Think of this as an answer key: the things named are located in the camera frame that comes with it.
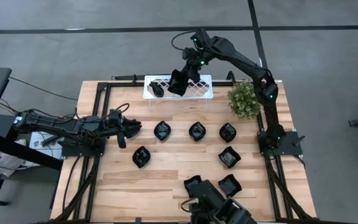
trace wooden tabletop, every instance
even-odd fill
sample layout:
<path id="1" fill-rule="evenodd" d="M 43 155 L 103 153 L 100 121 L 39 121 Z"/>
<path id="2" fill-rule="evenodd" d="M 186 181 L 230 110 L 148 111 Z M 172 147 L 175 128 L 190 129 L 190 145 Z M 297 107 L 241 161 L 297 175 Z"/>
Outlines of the wooden tabletop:
<path id="1" fill-rule="evenodd" d="M 97 82 L 100 81 L 83 82 L 77 106 L 80 116 L 92 114 Z M 278 118 L 285 129 L 291 130 L 293 123 L 283 83 L 277 83 Z M 152 102 L 149 110 L 149 102 L 143 100 L 142 87 L 112 88 L 109 109 L 130 103 L 131 107 L 124 116 L 141 121 L 142 129 L 137 136 L 126 140 L 126 149 L 118 147 L 115 137 L 107 141 L 99 164 L 91 221 L 134 222 L 135 217 L 142 217 L 143 222 L 188 222 L 190 214 L 180 208 L 180 204 L 188 199 L 183 181 L 200 175 L 219 189 L 218 181 L 229 174 L 234 174 L 242 186 L 242 191 L 234 198 L 250 211 L 253 218 L 257 221 L 274 221 L 264 158 L 259 154 L 257 121 L 239 119 L 231 113 L 227 105 L 227 91 L 230 89 L 214 87 L 214 98 L 208 101 L 208 109 L 205 100 L 158 100 Z M 161 143 L 153 130 L 163 120 L 171 126 L 172 133 Z M 188 135 L 188 129 L 197 121 L 206 127 L 206 136 L 194 142 Z M 227 122 L 237 130 L 236 138 L 230 143 L 224 142 L 219 136 L 219 129 Z M 150 151 L 151 160 L 143 169 L 138 169 L 132 162 L 132 154 L 141 146 Z M 232 169 L 227 169 L 218 158 L 218 154 L 228 146 L 232 146 L 242 158 Z M 62 212 L 63 194 L 75 159 L 71 157 L 63 163 L 51 218 Z M 307 213 L 315 216 L 303 165 L 293 156 L 282 156 L 282 161 L 289 191 Z M 77 191 L 81 165 L 82 158 L 68 186 L 66 206 Z M 277 192 L 284 217 L 282 195 L 278 189 Z M 88 191 L 83 198 L 80 218 L 85 216 Z"/>

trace green plant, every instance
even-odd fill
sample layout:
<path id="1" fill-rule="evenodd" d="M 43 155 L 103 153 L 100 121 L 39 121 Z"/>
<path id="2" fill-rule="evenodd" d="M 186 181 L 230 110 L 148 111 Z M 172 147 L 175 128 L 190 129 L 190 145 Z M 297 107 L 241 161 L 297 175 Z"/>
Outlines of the green plant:
<path id="1" fill-rule="evenodd" d="M 260 104 L 254 93 L 254 84 L 250 80 L 234 85 L 227 96 L 230 108 L 240 118 L 251 118 L 260 111 Z"/>

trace black bowl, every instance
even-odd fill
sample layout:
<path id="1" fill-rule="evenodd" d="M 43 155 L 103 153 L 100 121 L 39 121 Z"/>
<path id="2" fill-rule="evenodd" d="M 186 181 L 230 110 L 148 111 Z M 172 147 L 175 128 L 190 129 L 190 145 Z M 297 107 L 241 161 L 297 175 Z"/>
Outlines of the black bowl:
<path id="1" fill-rule="evenodd" d="M 231 142 L 236 136 L 236 129 L 230 124 L 224 124 L 219 130 L 219 135 L 225 140 L 227 143 Z"/>
<path id="2" fill-rule="evenodd" d="M 227 175 L 218 184 L 227 197 L 233 197 L 242 190 L 240 183 L 234 178 L 233 174 Z"/>
<path id="3" fill-rule="evenodd" d="M 205 136 L 205 134 L 206 134 L 206 129 L 199 121 L 191 125 L 189 129 L 189 135 L 196 142 L 201 140 Z"/>
<path id="4" fill-rule="evenodd" d="M 194 195 L 191 193 L 191 188 L 201 183 L 201 176 L 196 175 L 188 180 L 183 181 L 185 188 L 187 190 L 187 193 L 189 194 L 189 198 L 193 198 Z"/>
<path id="5" fill-rule="evenodd" d="M 166 140 L 169 134 L 171 134 L 171 127 L 165 121 L 159 122 L 159 124 L 154 128 L 154 135 L 160 141 Z"/>
<path id="6" fill-rule="evenodd" d="M 134 152 L 132 161 L 134 161 L 138 168 L 142 168 L 149 162 L 150 157 L 150 152 L 144 146 L 142 146 Z"/>
<path id="7" fill-rule="evenodd" d="M 241 160 L 241 156 L 235 152 L 235 150 L 229 146 L 219 154 L 220 160 L 227 166 L 227 168 L 232 168 L 234 165 Z"/>

